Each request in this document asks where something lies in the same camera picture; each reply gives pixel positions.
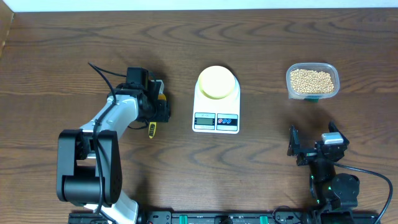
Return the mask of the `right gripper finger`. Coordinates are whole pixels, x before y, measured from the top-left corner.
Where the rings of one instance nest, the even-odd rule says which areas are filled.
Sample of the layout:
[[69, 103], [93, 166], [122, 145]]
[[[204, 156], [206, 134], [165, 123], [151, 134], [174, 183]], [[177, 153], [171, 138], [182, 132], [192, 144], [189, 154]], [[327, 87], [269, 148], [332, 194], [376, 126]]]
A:
[[289, 146], [287, 150], [288, 156], [297, 156], [301, 153], [301, 146], [299, 141], [298, 130], [292, 125], [289, 129], [290, 138], [289, 138]]
[[328, 144], [344, 144], [349, 145], [349, 140], [340, 132], [336, 124], [330, 121], [328, 124], [329, 137]]

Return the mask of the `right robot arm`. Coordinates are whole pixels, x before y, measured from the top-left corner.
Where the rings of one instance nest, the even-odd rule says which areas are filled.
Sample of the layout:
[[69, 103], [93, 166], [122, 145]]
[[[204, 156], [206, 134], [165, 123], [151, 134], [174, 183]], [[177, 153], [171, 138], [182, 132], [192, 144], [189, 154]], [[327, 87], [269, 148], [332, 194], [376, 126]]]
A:
[[310, 192], [317, 201], [303, 216], [304, 223], [354, 223], [352, 209], [358, 206], [360, 181], [355, 175], [336, 173], [335, 163], [345, 156], [349, 141], [329, 122], [328, 132], [313, 147], [300, 144], [299, 132], [292, 126], [287, 155], [298, 166], [310, 168]]

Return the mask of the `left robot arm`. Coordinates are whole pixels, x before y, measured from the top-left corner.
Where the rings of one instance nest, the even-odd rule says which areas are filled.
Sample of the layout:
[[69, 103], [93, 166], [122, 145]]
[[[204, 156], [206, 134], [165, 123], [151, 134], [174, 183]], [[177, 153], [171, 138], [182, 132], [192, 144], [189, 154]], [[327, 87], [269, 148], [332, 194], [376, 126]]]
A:
[[58, 137], [57, 184], [59, 200], [87, 213], [70, 213], [69, 223], [147, 223], [146, 213], [122, 190], [119, 140], [131, 123], [166, 123], [170, 106], [164, 83], [141, 67], [129, 67], [125, 81], [111, 86], [104, 107], [78, 129]]

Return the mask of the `yellow measuring scoop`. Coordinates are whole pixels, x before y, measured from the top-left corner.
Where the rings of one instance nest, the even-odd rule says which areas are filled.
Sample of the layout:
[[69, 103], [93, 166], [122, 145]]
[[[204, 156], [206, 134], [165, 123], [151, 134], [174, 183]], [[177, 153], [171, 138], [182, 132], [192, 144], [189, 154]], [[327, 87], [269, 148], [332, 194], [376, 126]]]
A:
[[[158, 95], [159, 100], [167, 100], [167, 97], [164, 94]], [[155, 121], [151, 121], [149, 123], [149, 137], [152, 139], [155, 136], [157, 123]]]

